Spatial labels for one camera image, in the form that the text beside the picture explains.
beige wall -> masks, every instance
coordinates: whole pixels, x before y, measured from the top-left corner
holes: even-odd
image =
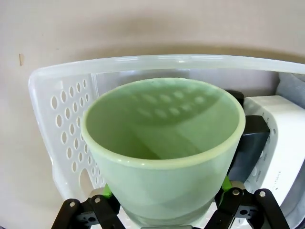
[[[33,70],[168,53],[305,63],[304,21],[303,0],[0,0],[0,225],[50,228],[62,202],[29,99]]]

black plastic part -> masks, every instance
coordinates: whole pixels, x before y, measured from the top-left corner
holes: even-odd
[[[238,91],[226,90],[228,93],[234,96],[235,99],[240,103],[240,105],[244,106],[244,94]]]
[[[110,198],[96,195],[83,203],[68,199],[64,201],[52,229],[89,229],[96,224],[103,229],[125,229],[117,217],[119,211],[120,203],[114,195]]]
[[[264,149],[269,133],[270,129],[262,116],[246,116],[244,133],[228,171],[230,180],[243,183],[247,180]]]
[[[289,229],[280,207],[268,189],[259,189],[251,194],[246,190],[231,188],[224,193],[218,209],[204,229],[229,229],[235,218],[247,219],[253,229]]]
[[[228,229],[234,222],[244,193],[240,188],[232,188],[224,193],[223,200],[204,229]]]
[[[247,219],[252,228],[289,229],[288,223],[270,190],[256,190],[254,197],[260,211],[254,217]]]

green ceramic pot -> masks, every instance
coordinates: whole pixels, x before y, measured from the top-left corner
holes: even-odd
[[[81,131],[128,216],[158,226],[188,224],[207,211],[244,126],[241,105],[221,88],[158,78],[102,95]]]

gray cloth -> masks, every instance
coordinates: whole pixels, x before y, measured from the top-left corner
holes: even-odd
[[[279,73],[280,83],[276,95],[305,109],[305,75],[294,73]]]

white wall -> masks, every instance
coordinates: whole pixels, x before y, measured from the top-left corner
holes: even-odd
[[[62,203],[29,99],[33,70],[169,53],[305,62],[304,12],[301,0],[0,0],[0,225],[50,228]]]

